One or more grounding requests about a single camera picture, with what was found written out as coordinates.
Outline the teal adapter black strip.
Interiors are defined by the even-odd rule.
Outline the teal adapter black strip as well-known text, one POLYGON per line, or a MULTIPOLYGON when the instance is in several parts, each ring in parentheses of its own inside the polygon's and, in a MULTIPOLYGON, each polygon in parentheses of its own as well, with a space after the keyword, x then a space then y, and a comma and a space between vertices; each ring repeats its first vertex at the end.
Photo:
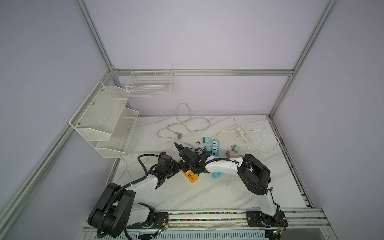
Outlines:
POLYGON ((205 146, 204 147, 204 151, 208 154, 211 154, 212 153, 212 147, 211 146, 205 146))
POLYGON ((204 144, 209 144, 211 139, 209 137, 203 137, 203 143, 204 144))

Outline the teal adapter front black strip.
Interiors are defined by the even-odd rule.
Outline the teal adapter front black strip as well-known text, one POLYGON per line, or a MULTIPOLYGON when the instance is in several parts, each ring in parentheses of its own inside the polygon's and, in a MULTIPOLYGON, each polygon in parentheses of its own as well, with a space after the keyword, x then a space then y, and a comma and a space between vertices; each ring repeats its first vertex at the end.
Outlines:
POLYGON ((204 151, 208 154, 211 154, 212 153, 212 147, 211 146, 205 146, 204 147, 204 151))

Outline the green adapter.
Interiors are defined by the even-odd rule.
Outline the green adapter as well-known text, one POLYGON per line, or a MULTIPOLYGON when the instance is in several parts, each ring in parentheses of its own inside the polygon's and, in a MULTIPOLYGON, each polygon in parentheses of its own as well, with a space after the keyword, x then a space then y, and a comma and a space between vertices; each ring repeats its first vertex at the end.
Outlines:
POLYGON ((241 147, 238 146, 238 145, 233 145, 232 146, 232 151, 234 151, 235 153, 239 153, 241 150, 241 147))

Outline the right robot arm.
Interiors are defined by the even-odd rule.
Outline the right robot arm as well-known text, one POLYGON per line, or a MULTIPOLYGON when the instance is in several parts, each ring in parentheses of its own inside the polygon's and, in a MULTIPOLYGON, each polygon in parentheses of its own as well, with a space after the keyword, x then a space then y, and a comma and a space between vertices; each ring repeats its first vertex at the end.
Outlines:
POLYGON ((245 154, 240 158, 219 158, 205 153, 200 148, 192 150, 178 143, 175 143, 175 147, 179 152, 183 171, 192 172, 197 176, 211 173, 238 176, 248 191, 259 196, 258 224, 266 228, 287 227, 285 214, 273 198, 273 188, 269 187, 271 171, 256 157, 245 154))

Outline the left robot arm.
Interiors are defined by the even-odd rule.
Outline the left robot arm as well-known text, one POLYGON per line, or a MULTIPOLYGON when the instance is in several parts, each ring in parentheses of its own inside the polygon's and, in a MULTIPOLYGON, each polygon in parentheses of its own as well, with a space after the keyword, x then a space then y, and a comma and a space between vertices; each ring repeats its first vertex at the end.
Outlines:
POLYGON ((153 227, 157 221, 155 208, 135 199, 159 188, 181 170, 180 164, 165 152, 140 155, 138 162, 145 175, 123 186, 108 184, 91 211, 88 224, 97 229, 99 239, 106 235, 115 238, 126 231, 127 226, 153 227))

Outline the blue power strip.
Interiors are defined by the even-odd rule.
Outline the blue power strip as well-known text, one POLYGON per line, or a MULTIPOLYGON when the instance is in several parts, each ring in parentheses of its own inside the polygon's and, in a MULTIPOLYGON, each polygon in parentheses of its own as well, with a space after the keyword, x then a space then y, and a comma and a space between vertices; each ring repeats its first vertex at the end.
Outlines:
POLYGON ((212 140, 212 155, 214 157, 220 156, 220 145, 218 140, 212 140))

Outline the pink adapter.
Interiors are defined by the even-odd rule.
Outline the pink adapter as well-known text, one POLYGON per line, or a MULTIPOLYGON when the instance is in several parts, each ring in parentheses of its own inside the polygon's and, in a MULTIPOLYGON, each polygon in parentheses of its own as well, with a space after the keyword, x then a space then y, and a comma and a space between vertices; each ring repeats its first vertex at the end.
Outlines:
POLYGON ((233 159, 236 156, 236 153, 234 151, 232 151, 232 150, 227 151, 226 154, 227 154, 227 157, 230 158, 230 159, 233 159))

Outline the teal triangular power strip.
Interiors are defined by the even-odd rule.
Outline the teal triangular power strip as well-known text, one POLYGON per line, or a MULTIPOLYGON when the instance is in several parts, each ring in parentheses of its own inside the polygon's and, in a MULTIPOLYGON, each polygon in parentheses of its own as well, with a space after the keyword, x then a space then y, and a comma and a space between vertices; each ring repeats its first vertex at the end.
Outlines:
POLYGON ((214 179, 218 179, 218 178, 220 178, 220 177, 222 176, 222 174, 223 174, 223 173, 220 173, 220 172, 214 172, 214 173, 212 173, 212 177, 213 177, 214 179))

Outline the black power strip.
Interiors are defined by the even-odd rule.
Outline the black power strip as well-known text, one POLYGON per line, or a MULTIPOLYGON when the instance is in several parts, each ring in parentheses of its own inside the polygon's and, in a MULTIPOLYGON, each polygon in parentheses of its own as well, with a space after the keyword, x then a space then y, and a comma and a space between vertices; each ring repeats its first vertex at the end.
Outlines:
POLYGON ((204 154, 205 152, 204 152, 203 149, 201 149, 201 148, 197 148, 197 149, 195 150, 195 153, 198 154, 198 155, 202 155, 202 154, 204 154))

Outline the orange power strip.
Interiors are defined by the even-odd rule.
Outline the orange power strip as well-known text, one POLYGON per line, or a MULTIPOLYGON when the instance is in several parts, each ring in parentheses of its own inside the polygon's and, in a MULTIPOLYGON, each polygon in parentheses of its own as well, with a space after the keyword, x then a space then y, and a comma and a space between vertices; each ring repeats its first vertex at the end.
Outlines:
POLYGON ((194 174, 192 171, 183 171, 181 170, 181 173, 192 183, 194 184, 198 179, 199 176, 194 174))

